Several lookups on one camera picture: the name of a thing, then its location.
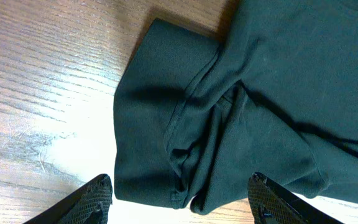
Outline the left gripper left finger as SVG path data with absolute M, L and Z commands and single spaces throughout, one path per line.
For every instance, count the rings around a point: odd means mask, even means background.
M 110 176 L 99 174 L 25 224 L 107 224 L 112 193 Z

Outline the black t-shirt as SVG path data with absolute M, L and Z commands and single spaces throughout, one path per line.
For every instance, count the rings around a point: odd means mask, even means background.
M 223 44 L 154 20 L 114 132 L 119 200 L 205 215 L 260 172 L 358 203 L 358 0 L 241 1 Z

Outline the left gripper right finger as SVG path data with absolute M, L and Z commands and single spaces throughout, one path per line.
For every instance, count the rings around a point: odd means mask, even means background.
M 260 172 L 248 181 L 255 224 L 341 224 Z

